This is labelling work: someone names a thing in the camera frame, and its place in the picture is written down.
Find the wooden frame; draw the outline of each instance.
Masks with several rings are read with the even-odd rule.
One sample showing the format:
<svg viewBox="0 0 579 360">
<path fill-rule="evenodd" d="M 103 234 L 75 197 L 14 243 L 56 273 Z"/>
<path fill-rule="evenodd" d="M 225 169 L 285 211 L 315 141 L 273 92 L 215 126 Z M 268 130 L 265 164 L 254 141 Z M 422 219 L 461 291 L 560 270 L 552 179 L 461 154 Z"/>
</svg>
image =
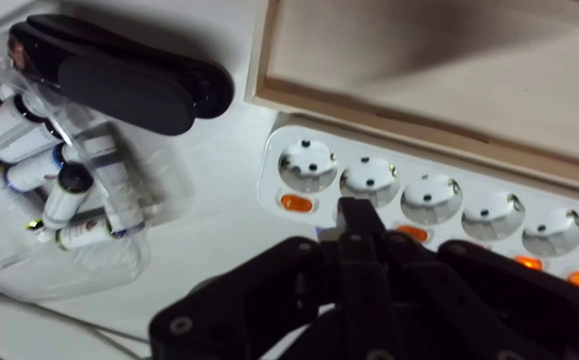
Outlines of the wooden frame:
<svg viewBox="0 0 579 360">
<path fill-rule="evenodd" d="M 310 115 L 322 122 L 579 191 L 578 159 L 540 151 L 529 145 L 496 141 L 465 129 L 433 126 L 433 122 L 426 118 L 403 117 L 397 111 L 338 102 L 334 95 L 273 79 L 268 75 L 268 63 L 274 50 L 273 38 L 274 25 L 281 16 L 281 3 L 282 0 L 261 0 L 259 32 L 249 79 L 249 99 L 252 102 L 282 112 Z"/>
</svg>

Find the white table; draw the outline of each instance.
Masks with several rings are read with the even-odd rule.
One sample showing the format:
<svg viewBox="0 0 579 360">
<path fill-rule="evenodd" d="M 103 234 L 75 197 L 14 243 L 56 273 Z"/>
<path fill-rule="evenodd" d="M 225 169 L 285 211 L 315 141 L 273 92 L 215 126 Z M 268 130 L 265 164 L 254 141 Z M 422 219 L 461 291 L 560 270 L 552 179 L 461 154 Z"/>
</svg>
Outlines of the white table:
<svg viewBox="0 0 579 360">
<path fill-rule="evenodd" d="M 158 224 L 148 233 L 150 267 L 128 287 L 46 305 L 146 339 L 150 319 L 201 280 L 289 236 L 315 236 L 315 233 L 273 219 L 257 202 L 263 149 L 276 117 L 273 111 L 244 102 L 257 0 L 84 0 L 76 5 L 91 7 L 87 10 L 91 20 L 114 25 L 118 32 L 169 50 L 181 50 L 179 44 L 193 38 L 231 71 L 236 85 L 235 105 L 220 120 L 197 122 L 181 139 L 123 129 L 124 136 L 135 141 L 142 166 L 161 175 L 157 193 L 165 195 L 166 215 L 158 217 Z M 144 347 L 133 349 L 141 357 L 148 354 Z M 0 354 L 12 360 L 127 359 L 79 329 L 7 305 L 0 305 Z"/>
</svg>

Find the clear plastic bag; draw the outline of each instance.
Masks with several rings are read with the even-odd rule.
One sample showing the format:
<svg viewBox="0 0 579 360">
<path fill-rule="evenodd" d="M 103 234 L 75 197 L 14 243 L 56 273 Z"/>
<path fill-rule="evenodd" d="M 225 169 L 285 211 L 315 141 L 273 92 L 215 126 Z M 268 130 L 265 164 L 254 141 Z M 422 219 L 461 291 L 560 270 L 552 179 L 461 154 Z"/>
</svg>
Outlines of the clear plastic bag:
<svg viewBox="0 0 579 360">
<path fill-rule="evenodd" d="M 68 102 L 67 99 L 22 79 L 10 63 L 7 34 L 0 37 L 0 85 L 41 99 L 51 126 L 62 136 L 65 146 L 88 169 L 94 179 L 96 215 L 79 215 L 68 224 L 73 233 L 88 233 L 94 224 L 135 224 L 142 217 L 130 164 L 114 154 L 99 162 L 91 139 L 113 139 L 105 118 Z M 79 246 L 65 246 L 65 239 L 44 230 L 28 230 L 30 219 L 41 217 L 44 199 L 41 195 L 16 195 L 10 191 L 7 170 L 0 169 L 0 293 L 25 302 L 79 296 L 135 280 L 148 265 L 144 227 L 128 227 L 113 233 L 113 239 L 84 239 Z"/>
</svg>

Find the black bottle cap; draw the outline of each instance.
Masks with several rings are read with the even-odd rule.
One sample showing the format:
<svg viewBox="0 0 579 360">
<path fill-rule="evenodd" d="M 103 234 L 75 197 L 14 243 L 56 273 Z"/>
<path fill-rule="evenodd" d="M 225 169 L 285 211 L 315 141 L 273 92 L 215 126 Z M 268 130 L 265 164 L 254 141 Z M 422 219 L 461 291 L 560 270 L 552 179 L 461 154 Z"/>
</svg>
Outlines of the black bottle cap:
<svg viewBox="0 0 579 360">
<path fill-rule="evenodd" d="M 65 164 L 56 180 L 71 195 L 88 193 L 94 184 L 91 173 L 83 164 Z"/>
</svg>

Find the white power strip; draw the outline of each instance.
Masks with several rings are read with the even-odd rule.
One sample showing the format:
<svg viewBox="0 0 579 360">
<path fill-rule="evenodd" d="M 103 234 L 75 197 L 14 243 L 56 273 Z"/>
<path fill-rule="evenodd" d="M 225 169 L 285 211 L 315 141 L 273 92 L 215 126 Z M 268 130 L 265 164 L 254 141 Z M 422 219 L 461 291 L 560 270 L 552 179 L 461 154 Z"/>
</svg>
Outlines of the white power strip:
<svg viewBox="0 0 579 360">
<path fill-rule="evenodd" d="M 337 224 L 340 197 L 371 199 L 387 229 L 416 227 L 428 249 L 461 239 L 538 261 L 579 282 L 579 200 L 304 126 L 266 145 L 259 199 L 276 217 Z"/>
</svg>

